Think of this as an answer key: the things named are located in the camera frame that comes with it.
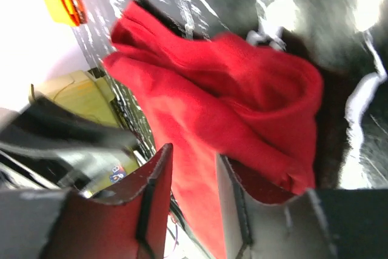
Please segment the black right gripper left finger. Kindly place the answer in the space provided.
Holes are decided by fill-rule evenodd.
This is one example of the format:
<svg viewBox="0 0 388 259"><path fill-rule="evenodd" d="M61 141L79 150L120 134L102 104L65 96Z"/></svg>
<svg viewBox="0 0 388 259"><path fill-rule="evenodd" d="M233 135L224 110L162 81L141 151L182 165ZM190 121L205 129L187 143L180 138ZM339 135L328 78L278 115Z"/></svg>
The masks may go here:
<svg viewBox="0 0 388 259"><path fill-rule="evenodd" d="M84 198L73 190L3 190L2 258L162 258L173 146Z"/></svg>

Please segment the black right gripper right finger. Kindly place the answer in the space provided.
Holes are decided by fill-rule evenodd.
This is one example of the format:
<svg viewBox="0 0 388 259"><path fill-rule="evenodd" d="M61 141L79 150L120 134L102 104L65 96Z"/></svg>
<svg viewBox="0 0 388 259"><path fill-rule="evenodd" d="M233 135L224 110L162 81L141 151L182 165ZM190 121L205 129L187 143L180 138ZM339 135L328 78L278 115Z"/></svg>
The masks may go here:
<svg viewBox="0 0 388 259"><path fill-rule="evenodd" d="M272 184L216 157L227 258L386 258L387 190L314 190Z"/></svg>

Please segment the red t shirt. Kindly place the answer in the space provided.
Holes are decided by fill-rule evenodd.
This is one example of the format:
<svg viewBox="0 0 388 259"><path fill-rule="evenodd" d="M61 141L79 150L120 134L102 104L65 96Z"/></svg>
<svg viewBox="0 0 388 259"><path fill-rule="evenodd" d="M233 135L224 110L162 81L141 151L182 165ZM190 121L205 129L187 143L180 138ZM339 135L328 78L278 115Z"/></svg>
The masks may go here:
<svg viewBox="0 0 388 259"><path fill-rule="evenodd" d="M313 188L323 80L305 59L233 33L182 33L147 0L131 1L103 64L134 94L155 144L173 144L173 196L199 242L225 258L216 155L291 193Z"/></svg>

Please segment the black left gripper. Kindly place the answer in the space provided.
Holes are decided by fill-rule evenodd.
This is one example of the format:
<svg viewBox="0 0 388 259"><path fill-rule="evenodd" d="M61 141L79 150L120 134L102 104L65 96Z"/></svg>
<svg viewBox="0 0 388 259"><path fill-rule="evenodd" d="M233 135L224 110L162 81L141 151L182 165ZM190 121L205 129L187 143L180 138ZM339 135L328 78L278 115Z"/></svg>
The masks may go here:
<svg viewBox="0 0 388 259"><path fill-rule="evenodd" d="M112 168L127 175L139 167L129 130L82 118L47 98L21 113L6 115L1 125L1 170L16 187L99 192L111 186Z"/></svg>

